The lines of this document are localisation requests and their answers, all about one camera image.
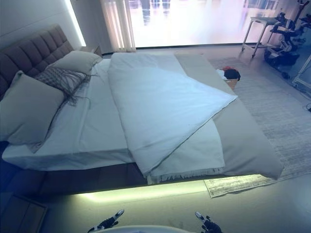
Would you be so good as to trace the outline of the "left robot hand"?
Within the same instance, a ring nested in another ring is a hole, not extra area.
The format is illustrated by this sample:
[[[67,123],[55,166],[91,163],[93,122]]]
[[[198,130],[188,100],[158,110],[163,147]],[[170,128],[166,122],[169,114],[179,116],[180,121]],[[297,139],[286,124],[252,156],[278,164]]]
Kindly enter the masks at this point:
[[[88,230],[88,233],[93,233],[99,230],[105,230],[112,228],[113,226],[118,224],[118,218],[121,217],[124,213],[124,209],[119,210],[117,213],[115,213],[112,217],[107,218],[103,222],[101,222],[99,225],[96,225]]]

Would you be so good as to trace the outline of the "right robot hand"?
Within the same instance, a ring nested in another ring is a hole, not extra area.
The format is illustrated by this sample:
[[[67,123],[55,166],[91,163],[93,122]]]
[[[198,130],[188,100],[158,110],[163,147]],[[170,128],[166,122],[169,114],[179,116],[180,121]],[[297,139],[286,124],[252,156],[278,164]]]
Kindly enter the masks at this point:
[[[209,216],[204,216],[199,212],[195,212],[195,216],[202,222],[202,229],[204,233],[222,233],[219,225],[214,223]]]

